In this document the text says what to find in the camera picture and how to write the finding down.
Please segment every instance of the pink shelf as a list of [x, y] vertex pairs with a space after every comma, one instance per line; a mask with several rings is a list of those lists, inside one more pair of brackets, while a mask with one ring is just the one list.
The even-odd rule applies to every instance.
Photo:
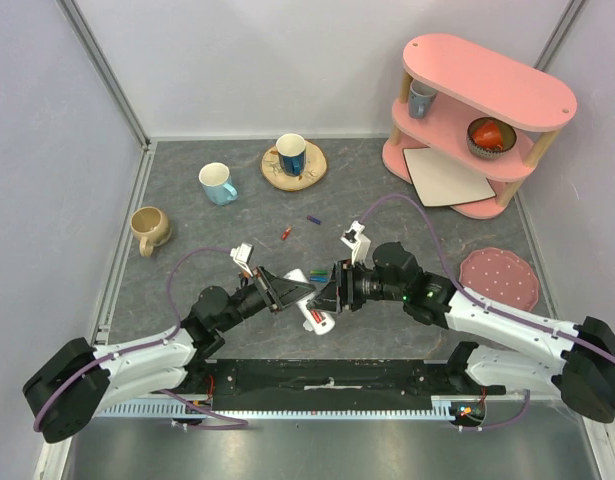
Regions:
[[467, 127], [472, 120], [484, 115], [442, 93], [438, 94], [429, 113], [422, 120], [411, 118], [407, 104], [398, 100], [392, 106], [392, 116], [402, 132], [446, 153], [491, 180], [514, 182], [527, 177], [534, 170], [523, 164], [523, 158], [529, 153], [533, 142], [518, 130], [516, 145], [502, 157], [482, 160], [472, 155], [467, 147]]
[[454, 35], [414, 38], [403, 66], [413, 78], [523, 130], [558, 130], [576, 113], [576, 97], [557, 78]]
[[[405, 148], [427, 148], [427, 146], [418, 140], [401, 134], [400, 143], [398, 143], [398, 145], [392, 145], [389, 141], [385, 142], [383, 146], [383, 163], [391, 173], [402, 178], [407, 183], [411, 183], [409, 172], [407, 172], [407, 165], [405, 164], [405, 155], [403, 153]], [[494, 189], [494, 192], [496, 192], [496, 195], [501, 193], [505, 188], [504, 182], [489, 180], [489, 184], [491, 188]], [[451, 208], [467, 217], [476, 218], [478, 220], [493, 218], [505, 209], [505, 207], [501, 207], [496, 203], [495, 197], [479, 202], [453, 205]]]

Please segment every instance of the pink plate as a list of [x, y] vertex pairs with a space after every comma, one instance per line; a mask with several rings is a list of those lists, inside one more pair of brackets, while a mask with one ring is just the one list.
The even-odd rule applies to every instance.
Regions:
[[531, 312], [540, 284], [531, 266], [509, 250], [476, 250], [460, 264], [460, 283], [510, 307]]

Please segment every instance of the white wall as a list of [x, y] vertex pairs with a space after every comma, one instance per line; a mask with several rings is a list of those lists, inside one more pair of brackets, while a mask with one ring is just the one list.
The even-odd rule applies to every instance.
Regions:
[[411, 38], [533, 64], [567, 0], [78, 0], [151, 136], [385, 133]]
[[588, 2], [549, 69], [578, 112], [522, 187], [564, 318], [615, 331], [615, 0]]
[[21, 389], [86, 335], [139, 147], [52, 0], [0, 0], [0, 480], [42, 437]]

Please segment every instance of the beige mug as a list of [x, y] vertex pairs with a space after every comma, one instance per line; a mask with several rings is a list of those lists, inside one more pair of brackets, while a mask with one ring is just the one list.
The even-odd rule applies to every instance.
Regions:
[[165, 213], [156, 207], [143, 207], [131, 216], [131, 233], [140, 242], [140, 254], [149, 257], [154, 247], [167, 243], [171, 225]]

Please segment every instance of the patterned bowl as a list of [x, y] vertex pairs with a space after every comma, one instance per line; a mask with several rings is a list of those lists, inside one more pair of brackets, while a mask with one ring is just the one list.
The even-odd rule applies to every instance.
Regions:
[[[500, 130], [500, 134], [503, 137], [503, 149], [502, 150], [484, 148], [484, 147], [477, 145], [476, 142], [474, 142], [472, 135], [487, 120], [492, 120], [496, 124], [498, 129]], [[473, 155], [477, 156], [478, 158], [482, 158], [484, 160], [495, 160], [496, 158], [501, 157], [507, 152], [509, 152], [512, 148], [514, 148], [514, 145], [516, 145], [516, 130], [514, 130], [514, 127], [512, 127], [511, 125], [505, 122], [501, 122], [497, 118], [493, 118], [493, 117], [477, 118], [476, 120], [474, 120], [473, 122], [469, 124], [469, 127], [467, 127], [467, 146], [469, 147], [469, 151]]]

